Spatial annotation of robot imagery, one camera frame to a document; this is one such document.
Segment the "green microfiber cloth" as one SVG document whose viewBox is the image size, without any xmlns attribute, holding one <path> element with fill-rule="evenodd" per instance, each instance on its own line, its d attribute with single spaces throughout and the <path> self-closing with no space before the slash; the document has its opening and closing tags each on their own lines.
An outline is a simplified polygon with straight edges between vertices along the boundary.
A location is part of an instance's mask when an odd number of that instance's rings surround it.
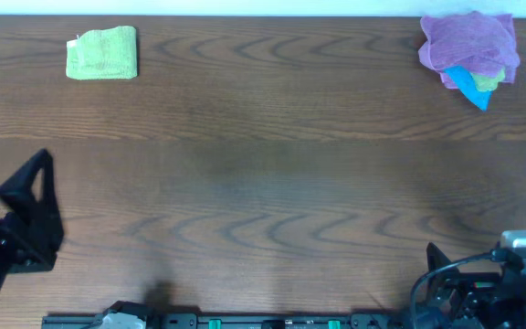
<svg viewBox="0 0 526 329">
<path fill-rule="evenodd" d="M 130 80 L 138 76 L 137 30 L 91 30 L 67 46 L 66 76 L 74 80 Z"/>
</svg>

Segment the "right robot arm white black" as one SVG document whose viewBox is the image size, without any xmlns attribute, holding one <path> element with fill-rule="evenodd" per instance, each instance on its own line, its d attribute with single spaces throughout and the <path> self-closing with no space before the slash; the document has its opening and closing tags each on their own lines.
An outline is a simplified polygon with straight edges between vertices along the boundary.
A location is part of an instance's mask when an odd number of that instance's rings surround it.
<svg viewBox="0 0 526 329">
<path fill-rule="evenodd" d="M 426 247 L 428 272 L 410 291 L 406 328 L 526 328 L 526 248 L 450 260 Z"/>
</svg>

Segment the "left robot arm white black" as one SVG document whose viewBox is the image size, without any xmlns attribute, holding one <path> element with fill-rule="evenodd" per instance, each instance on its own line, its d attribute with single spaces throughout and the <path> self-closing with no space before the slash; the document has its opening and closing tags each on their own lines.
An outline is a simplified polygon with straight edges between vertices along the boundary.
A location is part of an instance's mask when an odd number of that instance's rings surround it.
<svg viewBox="0 0 526 329">
<path fill-rule="evenodd" d="M 0 291 L 10 273 L 52 271 L 63 238 L 53 157 L 41 149 L 0 186 Z"/>
</svg>

